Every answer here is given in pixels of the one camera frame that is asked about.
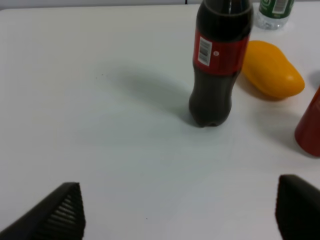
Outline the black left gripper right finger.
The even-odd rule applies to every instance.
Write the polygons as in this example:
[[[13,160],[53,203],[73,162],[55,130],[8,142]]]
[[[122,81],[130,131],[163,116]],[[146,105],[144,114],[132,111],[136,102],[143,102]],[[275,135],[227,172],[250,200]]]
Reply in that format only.
[[[318,240],[320,190],[297,175],[281,175],[275,218],[283,240]]]

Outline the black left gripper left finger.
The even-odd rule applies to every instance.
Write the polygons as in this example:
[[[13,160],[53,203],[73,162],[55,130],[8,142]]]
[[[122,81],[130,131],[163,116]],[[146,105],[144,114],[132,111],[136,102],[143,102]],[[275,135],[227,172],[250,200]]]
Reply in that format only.
[[[86,218],[81,187],[65,182],[0,232],[2,240],[82,240]]]

